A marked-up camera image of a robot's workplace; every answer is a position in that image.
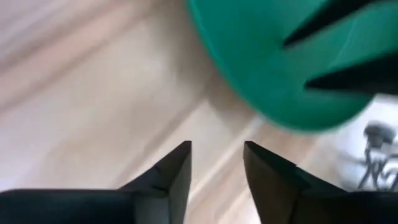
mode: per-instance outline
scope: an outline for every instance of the wooden floor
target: wooden floor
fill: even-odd
[[[2,1],[0,30],[0,190],[116,188],[184,140],[186,223],[259,223],[245,140],[339,184],[328,151],[340,129],[297,134],[256,114],[182,0]]]

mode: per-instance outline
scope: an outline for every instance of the green object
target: green object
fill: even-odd
[[[306,80],[398,49],[398,4],[373,4],[290,49],[283,40],[324,0],[188,0],[229,84],[275,123],[320,131],[344,123],[372,96],[304,90]]]

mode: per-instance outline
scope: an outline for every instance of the green plastic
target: green plastic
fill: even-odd
[[[189,0],[199,34],[229,84],[268,118],[320,131],[344,123],[371,96],[304,90],[306,80],[398,49],[398,5],[374,4],[284,50],[321,0]]]

